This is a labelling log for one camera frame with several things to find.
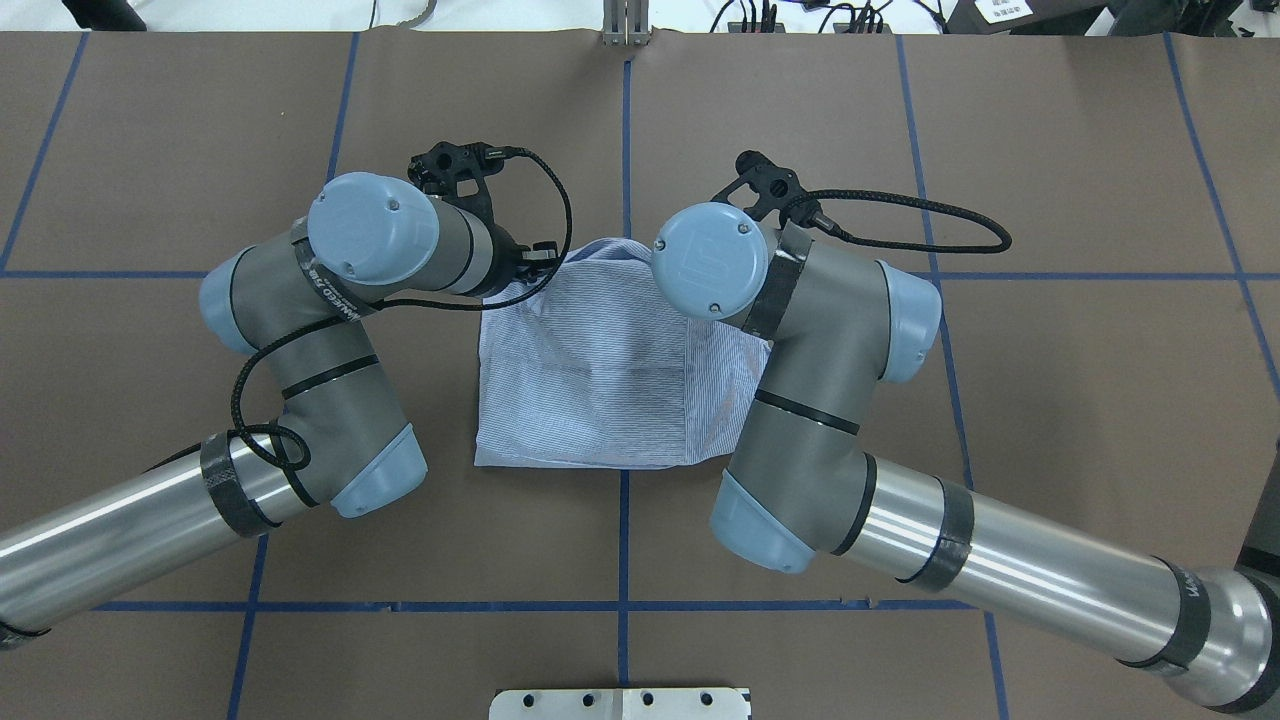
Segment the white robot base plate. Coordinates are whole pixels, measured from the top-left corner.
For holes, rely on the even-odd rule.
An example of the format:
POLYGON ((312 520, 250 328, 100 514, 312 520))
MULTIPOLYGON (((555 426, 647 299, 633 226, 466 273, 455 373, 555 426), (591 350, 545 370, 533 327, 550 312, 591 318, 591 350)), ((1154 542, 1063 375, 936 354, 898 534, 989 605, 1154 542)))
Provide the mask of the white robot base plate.
POLYGON ((643 687, 509 689, 499 692, 489 719, 753 719, 749 689, 643 687))

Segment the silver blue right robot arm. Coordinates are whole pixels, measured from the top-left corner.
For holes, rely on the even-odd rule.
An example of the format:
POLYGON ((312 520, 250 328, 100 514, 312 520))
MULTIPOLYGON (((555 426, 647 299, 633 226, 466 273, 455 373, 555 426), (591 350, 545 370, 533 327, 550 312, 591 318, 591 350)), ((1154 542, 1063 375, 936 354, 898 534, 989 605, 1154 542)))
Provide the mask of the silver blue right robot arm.
POLYGON ((956 279, 721 202, 654 242, 680 310, 767 340, 712 515, 1277 716, 1277 395, 1231 281, 956 279))

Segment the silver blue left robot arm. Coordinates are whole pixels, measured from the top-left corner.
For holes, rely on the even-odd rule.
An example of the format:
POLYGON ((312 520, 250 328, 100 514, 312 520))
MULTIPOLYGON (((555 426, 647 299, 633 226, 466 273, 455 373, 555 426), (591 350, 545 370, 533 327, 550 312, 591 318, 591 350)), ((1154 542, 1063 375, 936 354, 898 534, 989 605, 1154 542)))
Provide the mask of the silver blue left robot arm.
POLYGON ((513 241, 483 181, 467 197, 369 172, 328 181, 285 233, 200 286, 206 327, 246 356, 228 427, 3 534, 3 648, 308 509, 358 518, 416 489, 428 465, 364 319, 403 291, 448 293, 453 311, 539 291, 567 247, 513 241))

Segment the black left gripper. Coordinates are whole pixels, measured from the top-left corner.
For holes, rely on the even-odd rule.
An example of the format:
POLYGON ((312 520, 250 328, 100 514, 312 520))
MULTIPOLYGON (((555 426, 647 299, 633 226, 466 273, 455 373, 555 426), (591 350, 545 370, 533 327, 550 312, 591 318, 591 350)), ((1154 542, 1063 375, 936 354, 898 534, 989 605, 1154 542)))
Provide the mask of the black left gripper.
POLYGON ((485 299, 493 299, 513 283, 536 283, 547 277, 561 259, 556 242, 517 243, 502 225, 489 228, 492 263, 485 274, 485 299))

